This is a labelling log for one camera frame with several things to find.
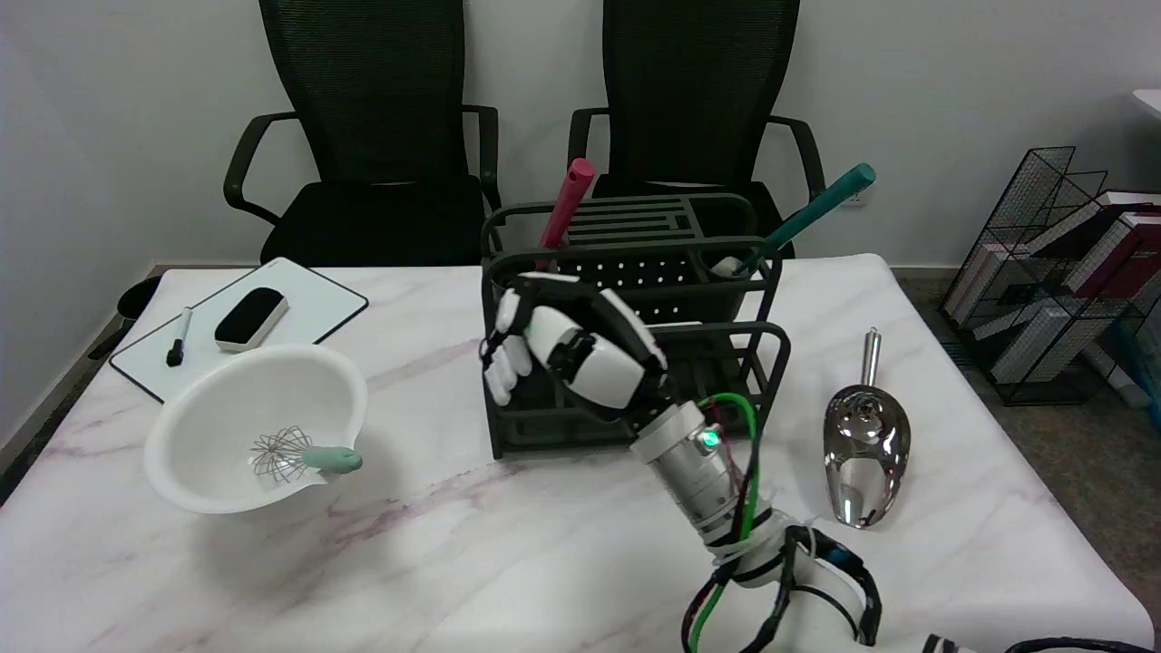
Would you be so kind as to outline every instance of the whiteboard eraser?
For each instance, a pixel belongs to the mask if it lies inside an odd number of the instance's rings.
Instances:
[[[254,288],[222,318],[214,340],[222,351],[250,351],[262,344],[289,308],[286,296],[274,288]]]

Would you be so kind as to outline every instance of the metal cylinder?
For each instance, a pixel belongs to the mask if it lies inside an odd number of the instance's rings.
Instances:
[[[882,336],[874,326],[867,331],[863,338],[863,381],[864,386],[874,386],[875,374],[879,373],[879,349],[882,346]]]
[[[649,464],[694,525],[737,503],[729,464],[717,447],[702,444],[705,429],[691,432]]]

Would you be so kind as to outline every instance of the chair armrest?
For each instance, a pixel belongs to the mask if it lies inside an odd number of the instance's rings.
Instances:
[[[806,187],[810,191],[810,200],[821,195],[827,189],[827,178],[822,174],[822,159],[819,157],[819,145],[814,142],[810,125],[800,120],[781,116],[766,116],[766,122],[791,128],[794,143],[799,146],[799,157],[802,158],[802,171],[806,172]]]
[[[225,184],[222,185],[222,192],[225,194],[225,203],[236,209],[252,213],[271,224],[277,223],[279,216],[274,211],[247,202],[241,196],[241,185],[246,181],[250,163],[254,159],[254,152],[258,151],[258,143],[262,139],[262,135],[266,134],[266,128],[276,120],[289,120],[293,117],[298,116],[294,112],[286,112],[258,116],[250,121],[246,130],[241,132],[241,138],[238,139],[238,146],[233,150],[230,167],[225,171]]]
[[[500,208],[498,182],[500,157],[500,119],[495,107],[463,105],[463,113],[476,114],[479,120],[479,185],[483,187],[488,206]]]
[[[607,116],[608,107],[597,107],[592,109],[577,109],[572,112],[572,124],[569,125],[569,160],[564,167],[572,165],[572,162],[584,158],[589,151],[589,125],[592,116]]]

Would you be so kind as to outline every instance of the black wire rack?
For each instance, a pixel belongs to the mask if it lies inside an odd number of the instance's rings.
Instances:
[[[1005,406],[1087,401],[1111,363],[1089,364],[1081,352],[1113,325],[1135,332],[1161,296],[1161,274],[1147,278],[1155,245],[1122,252],[1122,263],[1111,257],[1106,238],[1132,227],[1096,199],[1105,172],[1069,172],[1074,153],[1027,151],[940,301]]]
[[[590,200],[569,225],[567,246],[558,250],[505,249],[500,229],[521,220],[542,220],[551,203],[517,204],[493,213],[482,230],[484,271],[482,299],[490,331],[497,301],[506,284],[538,261],[562,274],[574,274],[600,288],[612,288],[650,325],[670,365],[679,396],[701,399],[737,393],[765,424],[786,371],[791,343],[786,332],[766,322],[781,260],[756,236],[706,236],[697,220],[702,206],[730,206],[752,218],[741,196],[729,194],[671,195]],[[709,272],[723,256],[764,259],[751,279],[721,279]],[[752,322],[734,322],[747,293],[760,292]],[[778,342],[770,368],[758,356],[763,338]],[[507,452],[627,445],[633,433],[623,424],[605,423],[568,402],[562,387],[539,367],[499,407],[484,392],[492,455]],[[747,432],[744,416],[721,407],[731,436]]]

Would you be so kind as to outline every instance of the green cable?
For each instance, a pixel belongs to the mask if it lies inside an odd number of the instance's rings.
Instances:
[[[750,429],[750,442],[758,437],[758,418],[753,414],[753,406],[750,400],[737,393],[717,393],[698,402],[699,407],[708,406],[712,401],[724,401],[742,409],[745,415],[745,424]],[[758,455],[757,451],[751,451],[750,455]],[[745,508],[742,514],[742,539],[750,534],[753,524],[753,511],[758,504],[758,465],[753,466],[753,478],[750,479],[750,489],[745,496]]]
[[[706,609],[701,611],[698,620],[693,624],[693,631],[690,633],[690,651],[693,651],[693,653],[698,653],[698,643],[701,641],[701,629],[706,626],[706,622],[709,620],[709,612],[714,611],[717,600],[722,597],[722,593],[724,591],[726,586],[723,584],[714,588],[714,593],[709,595],[709,601],[706,602]]]
[[[753,406],[750,400],[736,394],[736,393],[719,393],[704,399],[698,402],[699,407],[709,404],[712,401],[723,401],[737,406],[742,412],[745,415],[745,423],[750,430],[750,442],[752,443],[758,437],[758,419],[753,414]],[[751,451],[750,455],[758,455],[757,451]],[[757,461],[753,466],[753,476],[750,479],[750,489],[747,493],[745,508],[742,512],[742,539],[744,540],[750,536],[750,529],[753,524],[753,510],[758,503],[758,465]],[[717,600],[721,598],[722,594],[726,591],[726,586],[720,584],[714,588],[714,593],[709,595],[709,600],[706,601],[706,607],[698,615],[698,620],[693,624],[693,630],[690,632],[690,651],[698,653],[698,641],[701,640],[701,629],[705,627],[706,622],[709,620],[709,613],[714,611],[717,605]]]

